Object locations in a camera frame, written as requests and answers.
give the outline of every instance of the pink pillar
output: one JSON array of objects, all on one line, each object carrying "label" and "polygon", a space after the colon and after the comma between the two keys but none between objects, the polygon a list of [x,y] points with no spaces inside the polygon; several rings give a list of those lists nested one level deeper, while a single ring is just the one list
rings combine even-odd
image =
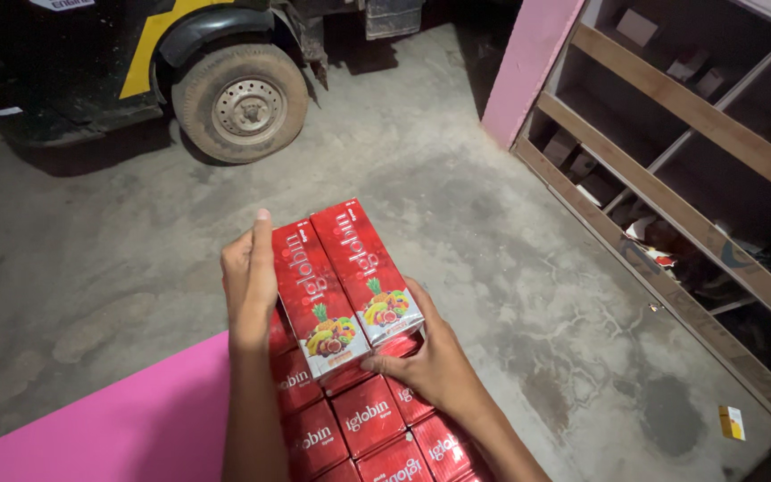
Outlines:
[{"label": "pink pillar", "polygon": [[510,148],[584,0],[524,0],[481,123]]}]

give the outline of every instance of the wheel rim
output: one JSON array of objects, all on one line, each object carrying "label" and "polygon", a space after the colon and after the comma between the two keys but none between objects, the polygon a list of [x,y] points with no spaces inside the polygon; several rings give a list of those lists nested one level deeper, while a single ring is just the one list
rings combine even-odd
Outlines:
[{"label": "wheel rim", "polygon": [[226,85],[213,104],[213,126],[227,141],[263,142],[284,124],[287,97],[264,79],[242,78]]}]

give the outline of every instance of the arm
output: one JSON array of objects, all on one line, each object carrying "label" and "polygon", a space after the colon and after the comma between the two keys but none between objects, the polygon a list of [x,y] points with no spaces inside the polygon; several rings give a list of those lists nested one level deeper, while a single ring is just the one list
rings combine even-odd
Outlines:
[{"label": "arm", "polygon": [[273,226],[265,209],[254,227],[222,249],[228,303],[230,404],[223,482],[286,481],[282,440],[270,373],[269,319],[278,296],[273,268]]},{"label": "arm", "polygon": [[414,279],[406,281],[424,315],[424,345],[408,358],[370,357],[362,368],[398,378],[462,425],[481,446],[498,480],[549,482],[549,476],[484,388],[430,295]]}]

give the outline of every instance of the small yellow box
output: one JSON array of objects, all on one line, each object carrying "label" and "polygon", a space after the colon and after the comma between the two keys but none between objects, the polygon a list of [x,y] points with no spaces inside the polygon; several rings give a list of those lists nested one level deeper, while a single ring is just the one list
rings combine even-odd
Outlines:
[{"label": "small yellow box", "polygon": [[734,407],[719,407],[719,420],[721,421],[721,432],[724,436],[745,440],[742,411]]}]

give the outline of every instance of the black vehicle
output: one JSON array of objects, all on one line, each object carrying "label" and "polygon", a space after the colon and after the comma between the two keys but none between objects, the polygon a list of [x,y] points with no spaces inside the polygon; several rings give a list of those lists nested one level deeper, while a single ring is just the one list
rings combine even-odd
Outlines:
[{"label": "black vehicle", "polygon": [[161,116],[170,102],[198,148],[252,162],[302,129],[300,68],[327,85],[323,16],[364,12],[367,38],[384,38],[417,32],[422,3],[0,0],[0,132],[63,145]]}]

